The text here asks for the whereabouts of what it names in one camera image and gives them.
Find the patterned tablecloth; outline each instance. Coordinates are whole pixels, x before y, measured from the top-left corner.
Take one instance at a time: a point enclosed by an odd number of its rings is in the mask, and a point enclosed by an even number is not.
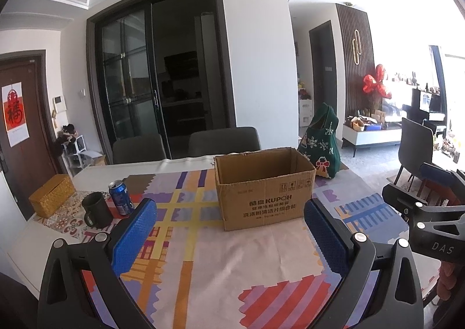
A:
[[[130,175],[133,202],[151,198],[158,221],[128,273],[121,279],[157,329],[248,328],[304,329],[339,283],[303,219],[225,232],[213,169]],[[88,228],[76,192],[50,219],[34,220],[80,241],[99,230]],[[348,228],[372,241],[406,237],[407,225],[381,196],[350,170],[334,179],[317,177],[313,197]],[[115,220],[120,220],[108,200]],[[102,320],[116,327],[95,281],[84,274]],[[422,280],[426,286],[431,280]],[[348,321],[358,322],[376,280]]]

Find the green christmas bag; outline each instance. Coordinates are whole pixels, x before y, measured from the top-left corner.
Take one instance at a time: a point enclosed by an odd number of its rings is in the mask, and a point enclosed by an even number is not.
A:
[[[297,150],[308,157],[317,175],[334,178],[339,171],[341,156],[336,144],[339,119],[326,103],[318,109]]]

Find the gold wall decoration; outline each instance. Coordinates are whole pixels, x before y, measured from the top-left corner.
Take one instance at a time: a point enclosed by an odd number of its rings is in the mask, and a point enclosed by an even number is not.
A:
[[[353,32],[352,39],[352,53],[353,53],[353,61],[355,65],[360,63],[360,56],[362,55],[362,41],[360,39],[360,32],[359,30],[355,30]]]

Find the basket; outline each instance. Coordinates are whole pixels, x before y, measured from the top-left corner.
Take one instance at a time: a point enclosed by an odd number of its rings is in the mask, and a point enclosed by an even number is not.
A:
[[[360,124],[363,124],[363,122],[353,122],[352,123],[352,128],[357,131],[357,132],[362,132],[364,129],[365,129],[365,126],[364,125],[360,125]]]
[[[39,216],[48,219],[75,191],[69,175],[57,174],[35,191],[29,201]]]

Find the black chair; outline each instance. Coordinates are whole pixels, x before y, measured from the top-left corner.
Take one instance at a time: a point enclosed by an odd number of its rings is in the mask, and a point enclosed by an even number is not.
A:
[[[189,139],[189,157],[259,150],[261,150],[259,135],[253,127],[195,132]]]
[[[117,140],[113,144],[113,164],[161,161],[167,157],[160,135],[144,135]]]
[[[38,304],[26,286],[0,273],[0,328],[37,329]]]
[[[420,172],[422,164],[432,163],[433,158],[433,132],[421,124],[415,123],[406,118],[402,118],[402,138],[399,146],[400,169],[397,173],[394,184],[397,184],[402,170],[405,168],[411,175],[410,188],[412,187],[415,177],[423,180]]]

